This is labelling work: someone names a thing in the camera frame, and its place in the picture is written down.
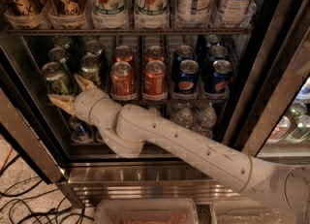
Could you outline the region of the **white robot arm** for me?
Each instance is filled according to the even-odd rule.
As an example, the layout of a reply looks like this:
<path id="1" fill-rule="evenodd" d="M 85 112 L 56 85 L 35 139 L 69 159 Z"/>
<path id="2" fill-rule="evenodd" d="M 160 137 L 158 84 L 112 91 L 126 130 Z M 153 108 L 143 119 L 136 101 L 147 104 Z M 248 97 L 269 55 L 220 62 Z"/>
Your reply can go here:
<path id="1" fill-rule="evenodd" d="M 121 106 L 92 81 L 75 75 L 77 96 L 50 94 L 65 112 L 95 126 L 118 156 L 136 158 L 155 144 L 232 191 L 309 224 L 310 167 L 267 162 L 179 126 L 137 105 Z"/>

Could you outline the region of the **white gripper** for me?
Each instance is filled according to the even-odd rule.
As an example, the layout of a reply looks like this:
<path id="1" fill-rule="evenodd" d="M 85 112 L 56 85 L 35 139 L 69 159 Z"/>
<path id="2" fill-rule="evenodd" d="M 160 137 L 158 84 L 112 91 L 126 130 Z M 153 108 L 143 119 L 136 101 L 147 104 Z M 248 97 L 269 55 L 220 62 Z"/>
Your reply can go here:
<path id="1" fill-rule="evenodd" d="M 106 125 L 107 117 L 104 114 L 105 101 L 108 95 L 93 81 L 85 79 L 79 74 L 74 78 L 83 91 L 75 99 L 71 95 L 48 94 L 50 102 L 70 115 L 76 115 L 79 119 L 92 125 Z"/>

